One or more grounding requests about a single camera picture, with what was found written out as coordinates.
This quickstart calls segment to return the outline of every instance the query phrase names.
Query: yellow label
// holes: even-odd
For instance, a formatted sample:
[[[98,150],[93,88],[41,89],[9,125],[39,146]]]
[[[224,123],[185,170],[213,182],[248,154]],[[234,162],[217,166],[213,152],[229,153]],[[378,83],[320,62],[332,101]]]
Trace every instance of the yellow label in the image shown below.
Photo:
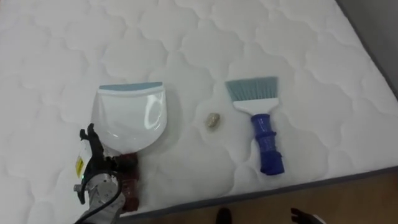
[[[76,161],[76,173],[77,177],[79,178],[81,176],[81,169],[83,168],[83,165],[84,165],[83,159],[81,159],[81,157],[79,156]]]

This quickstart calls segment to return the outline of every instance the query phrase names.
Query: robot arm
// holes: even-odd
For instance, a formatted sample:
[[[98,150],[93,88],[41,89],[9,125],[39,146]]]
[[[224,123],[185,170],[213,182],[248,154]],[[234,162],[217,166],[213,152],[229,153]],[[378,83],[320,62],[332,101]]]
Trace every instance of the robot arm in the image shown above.
[[[133,172],[137,163],[120,157],[105,157],[93,127],[94,124],[88,126],[88,134],[84,129],[80,130],[81,140],[90,143],[88,147],[92,157],[84,170],[81,184],[73,189],[81,204],[85,203],[85,192],[88,191],[90,207],[75,224],[115,224],[126,202],[120,174]]]
[[[121,185],[112,181],[109,174],[98,174],[87,184],[90,198],[89,209],[75,224],[115,224],[126,201]]]

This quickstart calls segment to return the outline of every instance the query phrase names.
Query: small stone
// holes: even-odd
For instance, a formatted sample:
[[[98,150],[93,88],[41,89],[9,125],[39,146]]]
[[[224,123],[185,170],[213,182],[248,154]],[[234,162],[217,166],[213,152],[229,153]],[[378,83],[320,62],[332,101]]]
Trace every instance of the small stone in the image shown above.
[[[218,113],[210,113],[206,119],[206,127],[215,130],[220,125],[221,116]]]

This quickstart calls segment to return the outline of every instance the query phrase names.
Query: black cable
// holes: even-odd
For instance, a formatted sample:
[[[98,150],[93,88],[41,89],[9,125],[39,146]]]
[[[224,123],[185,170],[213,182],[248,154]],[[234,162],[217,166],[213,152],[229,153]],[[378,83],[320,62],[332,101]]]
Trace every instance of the black cable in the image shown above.
[[[117,173],[110,171],[110,170],[100,170],[98,172],[95,172],[95,174],[91,175],[90,178],[87,179],[87,181],[85,181],[82,185],[81,185],[81,190],[84,192],[84,190],[86,189],[86,185],[87,183],[96,175],[99,174],[109,174],[112,175],[116,178],[116,180],[118,180],[118,191],[116,192],[116,194],[107,202],[105,202],[104,204],[102,204],[101,206],[99,206],[98,208],[88,212],[86,215],[83,215],[82,217],[80,217],[75,224],[83,224],[83,222],[89,218],[92,217],[93,215],[97,214],[99,211],[101,211],[102,209],[106,208],[108,205],[111,205],[118,197],[119,195],[122,193],[122,182],[121,180],[118,179],[117,177]]]

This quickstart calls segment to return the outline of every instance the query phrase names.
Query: red object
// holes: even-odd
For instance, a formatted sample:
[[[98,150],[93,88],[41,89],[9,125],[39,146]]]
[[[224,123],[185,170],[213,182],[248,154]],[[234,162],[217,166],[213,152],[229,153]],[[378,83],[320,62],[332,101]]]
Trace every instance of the red object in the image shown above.
[[[138,164],[137,153],[124,154],[119,157],[124,159],[131,159]],[[133,212],[138,209],[139,199],[137,193],[137,182],[139,180],[139,170],[134,169],[131,173],[120,174],[122,180],[122,193],[126,198],[126,203],[123,206],[123,212]]]

